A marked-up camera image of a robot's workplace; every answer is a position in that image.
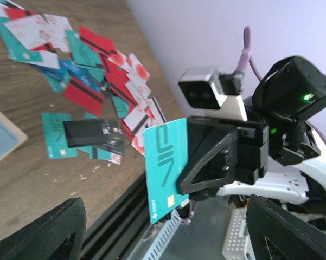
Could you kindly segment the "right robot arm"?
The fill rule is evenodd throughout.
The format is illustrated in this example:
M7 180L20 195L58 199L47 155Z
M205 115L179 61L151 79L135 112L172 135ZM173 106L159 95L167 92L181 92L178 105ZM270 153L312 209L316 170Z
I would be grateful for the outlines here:
M194 200L266 197L326 215L326 140L309 121L326 107L326 76L301 56L276 62L253 95L241 95L244 54L230 74L187 69L178 85L204 116L187 119L189 159L176 187Z

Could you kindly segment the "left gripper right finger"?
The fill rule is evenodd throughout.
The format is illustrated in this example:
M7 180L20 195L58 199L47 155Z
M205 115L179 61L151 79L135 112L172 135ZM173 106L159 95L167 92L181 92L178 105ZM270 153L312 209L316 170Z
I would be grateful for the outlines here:
M246 223L255 259L326 259L326 234L264 197L250 196Z

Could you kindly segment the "beige leather card holder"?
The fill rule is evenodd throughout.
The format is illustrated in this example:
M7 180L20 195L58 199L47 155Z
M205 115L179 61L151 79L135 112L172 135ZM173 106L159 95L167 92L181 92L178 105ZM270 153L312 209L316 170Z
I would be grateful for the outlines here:
M0 161L28 140L28 136L0 111Z

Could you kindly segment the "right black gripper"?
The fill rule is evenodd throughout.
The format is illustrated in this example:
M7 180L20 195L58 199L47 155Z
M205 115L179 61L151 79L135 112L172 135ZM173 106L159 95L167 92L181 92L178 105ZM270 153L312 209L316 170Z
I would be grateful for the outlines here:
M205 201L217 195L212 188L235 181L253 185L267 172L267 124L200 116L187 122L189 160L176 182L179 194Z

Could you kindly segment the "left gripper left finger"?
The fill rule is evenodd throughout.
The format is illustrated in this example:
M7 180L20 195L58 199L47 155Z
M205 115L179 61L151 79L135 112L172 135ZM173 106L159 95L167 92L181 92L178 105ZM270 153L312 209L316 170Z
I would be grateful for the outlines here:
M86 228L81 198L70 198L0 241L0 259L79 259Z

